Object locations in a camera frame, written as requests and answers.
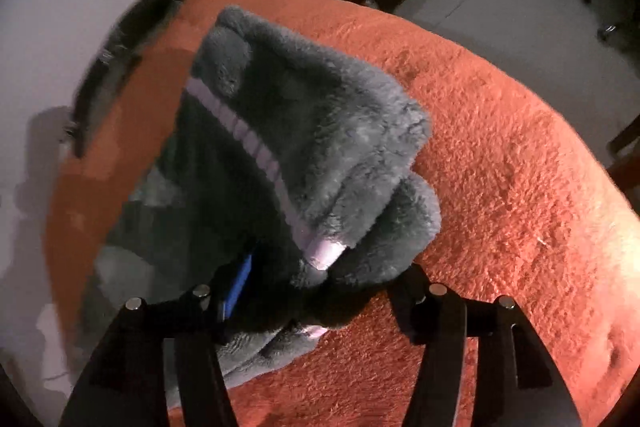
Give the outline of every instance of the gray towel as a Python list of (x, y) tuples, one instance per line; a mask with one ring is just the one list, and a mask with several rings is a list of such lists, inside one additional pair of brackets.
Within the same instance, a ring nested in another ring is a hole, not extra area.
[(218, 352), (232, 387), (313, 349), (434, 237), (437, 199), (410, 172), (428, 120), (378, 68), (237, 7), (191, 74), (174, 134), (98, 256), (78, 345), (85, 357), (128, 296), (175, 298), (253, 237), (267, 248)]

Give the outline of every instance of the plush gray fabric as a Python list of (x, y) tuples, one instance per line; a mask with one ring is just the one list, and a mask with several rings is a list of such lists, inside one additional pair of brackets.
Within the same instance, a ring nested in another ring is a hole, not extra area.
[[(346, 324), (437, 233), (436, 196), (410, 171), (428, 118), (378, 68), (236, 7), (192, 75), (175, 132), (98, 256), (78, 361), (127, 296), (175, 298), (251, 237), (262, 246), (218, 351), (233, 387), (313, 349), (305, 327)], [(346, 249), (319, 269), (318, 242)]]

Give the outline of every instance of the gray blanket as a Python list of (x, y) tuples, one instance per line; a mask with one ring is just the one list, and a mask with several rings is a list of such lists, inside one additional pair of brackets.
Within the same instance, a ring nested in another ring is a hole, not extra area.
[[(410, 171), (428, 132), (418, 104), (378, 68), (223, 10), (174, 134), (95, 263), (78, 367), (124, 300), (172, 299), (207, 282), (248, 237), (267, 247), (218, 352), (227, 386), (313, 349), (437, 233), (437, 199)], [(168, 392), (174, 405), (175, 386)]]

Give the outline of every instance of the metal pin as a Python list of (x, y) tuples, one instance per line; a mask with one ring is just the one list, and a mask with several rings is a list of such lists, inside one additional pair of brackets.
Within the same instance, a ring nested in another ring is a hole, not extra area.
[(438, 297), (442, 297), (445, 293), (447, 293), (447, 287), (444, 284), (440, 284), (439, 282), (436, 282), (429, 286), (429, 293), (431, 295), (437, 295)]
[(124, 305), (127, 310), (131, 310), (133, 312), (140, 309), (140, 306), (142, 306), (142, 299), (140, 297), (132, 297)]
[(207, 295), (209, 295), (211, 293), (211, 288), (209, 288), (209, 286), (207, 286), (206, 284), (198, 284), (194, 289), (193, 289), (193, 294), (198, 298), (198, 299), (204, 299)]
[(508, 295), (500, 295), (500, 297), (498, 297), (498, 304), (503, 308), (511, 310), (516, 305), (516, 301), (513, 300), (513, 297)]

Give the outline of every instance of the tile floor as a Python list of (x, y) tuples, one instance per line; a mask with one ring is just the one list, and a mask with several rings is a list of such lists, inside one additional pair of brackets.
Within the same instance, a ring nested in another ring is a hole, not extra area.
[(395, 13), (529, 87), (609, 166), (607, 142), (640, 112), (640, 57), (596, 30), (630, 9), (629, 0), (405, 0)]

